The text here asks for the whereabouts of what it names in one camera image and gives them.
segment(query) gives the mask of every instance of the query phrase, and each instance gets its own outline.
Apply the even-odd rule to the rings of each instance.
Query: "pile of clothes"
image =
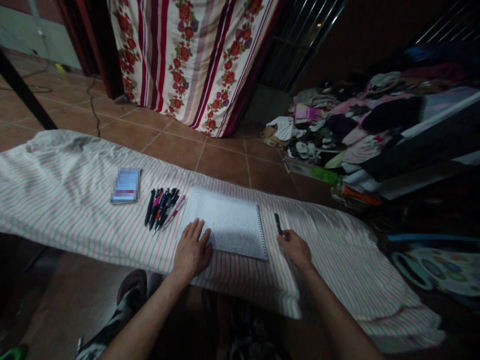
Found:
[[[465,76],[458,64],[444,63],[379,73],[356,86],[342,82],[350,93],[335,92],[338,85],[301,91],[289,109],[292,116],[285,116],[297,138],[288,154],[342,175],[355,172],[359,164],[405,141],[405,134],[423,131],[436,114],[478,92],[460,86]]]

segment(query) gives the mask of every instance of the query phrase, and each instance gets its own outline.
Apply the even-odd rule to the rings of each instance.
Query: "pink pen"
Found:
[[[171,211],[171,213],[168,215],[168,217],[166,218],[165,220],[165,223],[163,224],[163,230],[162,231],[165,231],[165,229],[167,228],[167,226],[172,222],[172,220],[174,219],[175,215],[178,214],[178,212],[180,211],[180,208],[182,207],[182,205],[184,204],[184,201],[185,200],[185,195],[182,195],[180,197],[180,199],[178,200],[178,202],[176,203],[175,207],[173,208],[173,210]]]

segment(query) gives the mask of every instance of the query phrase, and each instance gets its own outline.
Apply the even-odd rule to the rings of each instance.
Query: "smartphone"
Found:
[[[140,192],[140,173],[139,167],[121,167],[118,169],[118,175],[111,193],[111,204],[130,204],[138,200]]]

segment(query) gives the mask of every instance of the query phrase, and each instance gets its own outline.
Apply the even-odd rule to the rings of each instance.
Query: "pen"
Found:
[[[163,194],[160,193],[160,196],[156,198],[155,206],[153,207],[153,210],[150,216],[150,225],[148,227],[148,231],[152,230],[152,228],[154,227],[155,219],[157,218],[157,213],[159,212],[159,207],[162,206],[162,203],[165,199],[165,195],[167,194],[167,191],[168,189],[165,190]]]
[[[180,197],[180,200],[178,200],[178,203],[176,204],[176,206],[173,208],[173,211],[171,212],[170,215],[168,215],[168,217],[166,218],[166,221],[163,225],[163,231],[165,231],[165,229],[168,227],[168,225],[173,221],[175,215],[177,215],[180,211],[180,208],[182,207],[182,205],[185,203],[185,195],[182,195]]]
[[[282,228],[280,227],[280,218],[277,213],[274,213],[273,216],[275,217],[275,223],[276,223],[276,230],[278,231],[278,235],[282,235]]]
[[[157,200],[160,199],[160,196],[162,196],[162,193],[163,193],[163,192],[164,192],[163,187],[159,188],[159,189],[156,191],[155,200],[153,201],[153,205],[151,206],[150,218],[148,219],[148,222],[151,222],[151,221],[152,221],[152,216],[153,216],[153,212],[154,212],[155,206],[157,205]]]
[[[148,207],[146,208],[146,215],[145,215],[145,226],[149,224],[150,221],[150,214],[152,213],[152,207],[155,200],[155,189],[153,189],[150,193],[150,201],[148,202]]]
[[[168,207],[165,209],[163,214],[160,217],[160,222],[158,224],[158,228],[161,229],[162,226],[165,224],[165,221],[167,220],[168,216],[172,213],[172,208],[175,206],[177,203],[177,200],[179,199],[178,195],[179,191],[177,190],[175,195],[172,195],[172,198],[169,201]]]
[[[167,187],[166,190],[165,190],[165,194],[163,195],[163,198],[161,199],[160,201],[160,206],[159,208],[157,209],[157,213],[155,214],[155,218],[153,219],[153,222],[150,223],[150,230],[152,230],[152,228],[154,227],[155,225],[155,230],[153,230],[153,235],[155,235],[155,232],[158,230],[159,228],[159,223],[160,223],[160,216],[162,215],[164,209],[165,209],[165,205],[167,204],[167,202],[169,201],[169,198],[170,198],[170,188]]]

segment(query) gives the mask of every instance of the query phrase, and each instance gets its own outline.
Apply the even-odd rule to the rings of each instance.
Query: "notebook spiral binding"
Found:
[[[267,256],[267,247],[265,246],[265,237],[264,237],[264,228],[262,227],[262,219],[260,219],[260,207],[256,206],[256,217],[258,218],[258,226],[260,227],[260,236],[261,236],[261,246],[263,248],[263,255],[265,260],[268,259]]]

